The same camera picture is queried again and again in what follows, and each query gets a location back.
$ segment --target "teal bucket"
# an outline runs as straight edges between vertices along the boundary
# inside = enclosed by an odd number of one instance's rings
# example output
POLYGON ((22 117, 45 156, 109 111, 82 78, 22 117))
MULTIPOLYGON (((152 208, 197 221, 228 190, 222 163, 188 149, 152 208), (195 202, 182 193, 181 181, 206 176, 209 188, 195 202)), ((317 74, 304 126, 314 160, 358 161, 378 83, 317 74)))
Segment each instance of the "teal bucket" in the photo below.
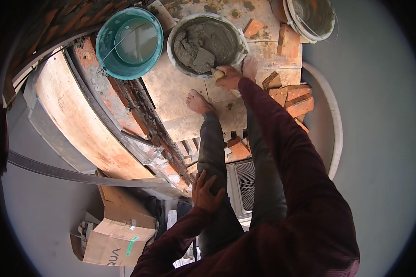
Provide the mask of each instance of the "teal bucket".
POLYGON ((150 71, 157 63, 162 53, 162 47, 163 30, 159 20, 149 11, 141 8, 127 8, 111 16, 98 32, 96 40, 97 59, 102 68, 109 75, 122 80, 134 80, 150 71), (121 28, 126 26, 128 21, 131 22, 134 19, 146 20, 157 32, 157 44, 154 52, 149 58, 140 63, 128 63, 126 59, 122 59, 117 53, 120 44, 117 46, 117 49, 113 49, 117 39, 121 39, 121 28))

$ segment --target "maroon long-sleeve shirt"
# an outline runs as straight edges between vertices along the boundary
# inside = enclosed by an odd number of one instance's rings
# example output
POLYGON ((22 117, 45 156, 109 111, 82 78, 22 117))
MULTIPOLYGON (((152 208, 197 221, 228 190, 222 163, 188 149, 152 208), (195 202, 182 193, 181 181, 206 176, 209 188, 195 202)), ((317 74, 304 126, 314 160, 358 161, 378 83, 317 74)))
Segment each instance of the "maroon long-sleeve shirt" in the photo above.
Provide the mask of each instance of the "maroon long-sleeve shirt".
POLYGON ((307 134, 250 79, 240 80, 239 91, 282 177, 287 218, 256 226, 224 250, 174 269, 210 221, 194 207, 146 249, 132 276, 354 276, 359 249, 353 216, 307 134))

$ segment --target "green tape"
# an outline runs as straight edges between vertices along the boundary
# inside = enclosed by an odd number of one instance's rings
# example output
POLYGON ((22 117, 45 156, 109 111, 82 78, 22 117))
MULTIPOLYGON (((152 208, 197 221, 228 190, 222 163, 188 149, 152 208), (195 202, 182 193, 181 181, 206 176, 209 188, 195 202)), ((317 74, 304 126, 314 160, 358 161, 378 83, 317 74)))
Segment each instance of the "green tape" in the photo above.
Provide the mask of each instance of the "green tape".
POLYGON ((140 237, 135 236, 133 237, 130 241, 129 241, 129 245, 128 245, 128 249, 126 250, 126 254, 125 256, 129 256, 129 254, 131 254, 131 250, 133 248, 133 244, 135 241, 137 241, 140 237))

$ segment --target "leg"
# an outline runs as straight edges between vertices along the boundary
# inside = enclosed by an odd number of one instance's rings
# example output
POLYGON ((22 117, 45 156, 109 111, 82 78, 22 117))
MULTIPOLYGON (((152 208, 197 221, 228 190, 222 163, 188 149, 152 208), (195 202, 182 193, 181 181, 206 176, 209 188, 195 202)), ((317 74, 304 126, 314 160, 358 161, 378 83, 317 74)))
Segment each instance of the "leg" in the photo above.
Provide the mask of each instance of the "leg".
MULTIPOLYGON (((257 60, 244 60, 245 77, 255 82, 257 60)), ((271 156, 270 149, 262 137, 253 112, 247 107, 248 140, 255 167, 254 206, 250 228, 263 222, 279 221, 286 217, 287 203, 282 181, 271 156)))
MULTIPOLYGON (((205 102, 195 90, 191 91, 187 99, 187 106, 204 116, 204 123, 200 128, 200 149, 197 170, 207 171, 205 180, 216 175, 217 178, 210 188, 216 195, 222 188, 227 188, 227 168, 225 166, 225 153, 223 150, 223 133, 214 109, 205 102)), ((216 253, 235 242, 244 234, 244 230, 234 214, 228 201, 228 195, 222 201, 212 221, 199 235, 199 247, 202 257, 216 253)))

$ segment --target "person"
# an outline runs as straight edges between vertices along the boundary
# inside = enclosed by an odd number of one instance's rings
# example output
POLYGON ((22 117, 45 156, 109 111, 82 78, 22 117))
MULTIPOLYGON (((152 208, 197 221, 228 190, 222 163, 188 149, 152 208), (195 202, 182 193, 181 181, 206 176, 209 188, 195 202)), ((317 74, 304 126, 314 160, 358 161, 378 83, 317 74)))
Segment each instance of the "person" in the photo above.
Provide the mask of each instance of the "person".
POLYGON ((228 201, 222 128, 215 109, 192 90, 201 114, 194 207, 152 243, 131 276, 354 276, 359 249, 350 207, 328 178, 306 132, 256 85, 257 60, 232 66, 216 86, 239 90, 247 108, 255 199, 244 233, 228 201), (199 236, 202 258, 174 268, 199 236))

